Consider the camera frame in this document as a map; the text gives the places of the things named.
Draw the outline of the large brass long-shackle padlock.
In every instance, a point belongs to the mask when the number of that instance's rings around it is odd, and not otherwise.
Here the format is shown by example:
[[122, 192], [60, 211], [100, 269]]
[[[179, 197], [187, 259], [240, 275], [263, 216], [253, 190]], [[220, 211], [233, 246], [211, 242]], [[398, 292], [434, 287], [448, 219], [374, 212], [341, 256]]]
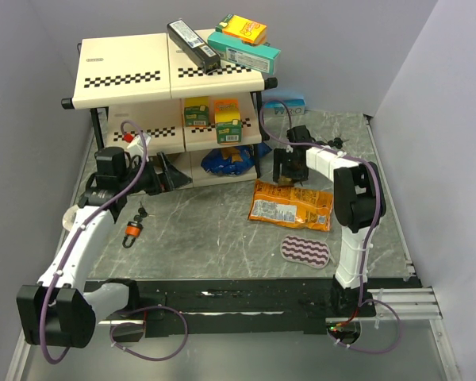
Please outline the large brass long-shackle padlock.
[[295, 182], [291, 178], [281, 175], [278, 178], [277, 184], [280, 187], [292, 187], [295, 184]]

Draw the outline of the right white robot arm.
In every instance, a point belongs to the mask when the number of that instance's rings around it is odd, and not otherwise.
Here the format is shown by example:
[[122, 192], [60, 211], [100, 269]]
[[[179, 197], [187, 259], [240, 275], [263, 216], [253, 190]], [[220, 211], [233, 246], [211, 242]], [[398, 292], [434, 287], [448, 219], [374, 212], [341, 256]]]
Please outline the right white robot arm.
[[333, 184], [341, 246], [329, 300], [336, 314], [353, 315], [366, 300], [371, 238], [386, 212], [378, 167], [315, 141], [304, 125], [289, 129], [286, 137], [290, 148], [274, 151], [274, 181], [280, 175], [300, 180], [313, 170]]

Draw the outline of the black key bunch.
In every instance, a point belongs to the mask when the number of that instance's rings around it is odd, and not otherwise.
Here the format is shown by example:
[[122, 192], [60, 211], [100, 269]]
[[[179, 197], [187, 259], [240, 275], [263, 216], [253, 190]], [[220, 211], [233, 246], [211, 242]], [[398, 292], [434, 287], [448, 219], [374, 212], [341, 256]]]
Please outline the black key bunch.
[[347, 142], [347, 139], [342, 139], [341, 137], [335, 137], [326, 142], [326, 145], [335, 150], [341, 150], [344, 144]]

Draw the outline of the orange black padlock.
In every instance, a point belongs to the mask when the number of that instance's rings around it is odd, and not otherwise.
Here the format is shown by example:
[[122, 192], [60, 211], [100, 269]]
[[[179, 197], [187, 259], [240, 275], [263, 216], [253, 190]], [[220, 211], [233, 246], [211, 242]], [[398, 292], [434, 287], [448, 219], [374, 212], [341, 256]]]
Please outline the orange black padlock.
[[136, 239], [140, 236], [143, 225], [138, 221], [130, 221], [125, 228], [125, 235], [122, 240], [123, 248], [131, 248]]

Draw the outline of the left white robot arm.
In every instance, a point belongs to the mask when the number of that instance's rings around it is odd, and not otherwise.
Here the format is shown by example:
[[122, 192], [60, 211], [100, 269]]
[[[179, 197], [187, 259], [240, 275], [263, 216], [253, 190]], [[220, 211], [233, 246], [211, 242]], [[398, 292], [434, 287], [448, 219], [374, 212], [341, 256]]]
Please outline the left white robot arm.
[[25, 341], [32, 345], [84, 348], [95, 326], [109, 315], [134, 318], [140, 311], [138, 285], [131, 279], [108, 279], [96, 291], [84, 287], [107, 236], [131, 194], [157, 195], [191, 183], [162, 152], [161, 171], [149, 160], [121, 147], [95, 154], [94, 172], [77, 204], [75, 221], [47, 271], [17, 293]]

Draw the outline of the black keys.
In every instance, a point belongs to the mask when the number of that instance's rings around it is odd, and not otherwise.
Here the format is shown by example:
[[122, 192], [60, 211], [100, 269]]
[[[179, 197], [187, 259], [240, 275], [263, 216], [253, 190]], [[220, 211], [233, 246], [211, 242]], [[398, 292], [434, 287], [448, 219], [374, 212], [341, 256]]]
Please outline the black keys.
[[148, 217], [148, 212], [144, 208], [143, 204], [140, 203], [140, 207], [138, 208], [133, 220], [137, 223], [141, 223], [146, 217]]

